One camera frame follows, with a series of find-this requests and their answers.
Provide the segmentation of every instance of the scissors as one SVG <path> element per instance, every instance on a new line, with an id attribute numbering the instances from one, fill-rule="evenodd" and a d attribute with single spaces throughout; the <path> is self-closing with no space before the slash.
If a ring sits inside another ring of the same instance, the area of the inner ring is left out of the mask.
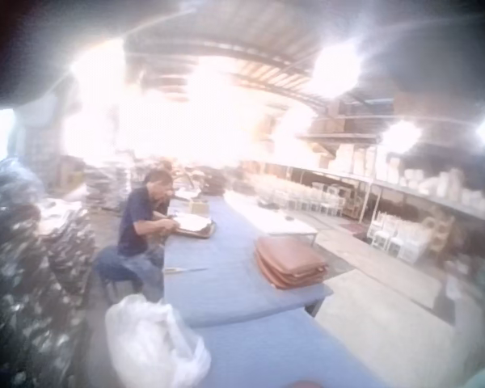
<path id="1" fill-rule="evenodd" d="M 171 275 L 173 273 L 182 273 L 182 272 L 196 272 L 196 271 L 204 271 L 205 267 L 199 267 L 199 268 L 180 268 L 180 267 L 167 267 L 163 269 L 163 273 L 166 275 Z"/>

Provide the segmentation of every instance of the stacked chairs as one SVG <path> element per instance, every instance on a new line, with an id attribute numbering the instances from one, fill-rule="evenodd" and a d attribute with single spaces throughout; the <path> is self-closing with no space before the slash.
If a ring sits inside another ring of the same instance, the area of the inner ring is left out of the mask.
<path id="1" fill-rule="evenodd" d="M 372 247 L 413 264 L 428 249 L 432 232 L 425 224 L 378 213 L 370 223 L 367 237 L 372 239 Z"/>
<path id="2" fill-rule="evenodd" d="M 253 175 L 251 184 L 261 199 L 283 209 L 340 216 L 345 206 L 337 188 L 322 183 L 310 188 L 273 175 Z"/>

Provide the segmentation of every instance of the black hair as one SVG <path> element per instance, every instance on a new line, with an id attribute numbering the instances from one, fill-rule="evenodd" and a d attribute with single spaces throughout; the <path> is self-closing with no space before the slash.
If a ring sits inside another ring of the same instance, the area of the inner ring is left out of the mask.
<path id="1" fill-rule="evenodd" d="M 169 184 L 172 183 L 172 175 L 169 173 L 169 171 L 154 168 L 153 170 L 149 171 L 144 178 L 144 183 L 149 182 L 160 182 L 162 184 Z"/>

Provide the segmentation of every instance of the jeans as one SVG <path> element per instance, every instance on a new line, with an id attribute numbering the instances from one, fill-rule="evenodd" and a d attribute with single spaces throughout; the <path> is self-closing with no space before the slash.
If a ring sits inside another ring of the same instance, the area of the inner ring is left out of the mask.
<path id="1" fill-rule="evenodd" d="M 95 259 L 95 270 L 102 281 L 131 281 L 136 292 L 150 302 L 158 302 L 164 294 L 164 250 L 150 247 L 135 256 L 123 256 L 114 246 L 105 247 Z"/>

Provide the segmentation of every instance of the brown cushion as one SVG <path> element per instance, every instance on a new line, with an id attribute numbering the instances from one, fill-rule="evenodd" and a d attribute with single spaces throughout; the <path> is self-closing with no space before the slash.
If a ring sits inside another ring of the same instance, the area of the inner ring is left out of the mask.
<path id="1" fill-rule="evenodd" d="M 255 257 L 263 275 L 279 289 L 322 282 L 327 263 L 312 247 L 291 237 L 263 237 Z"/>

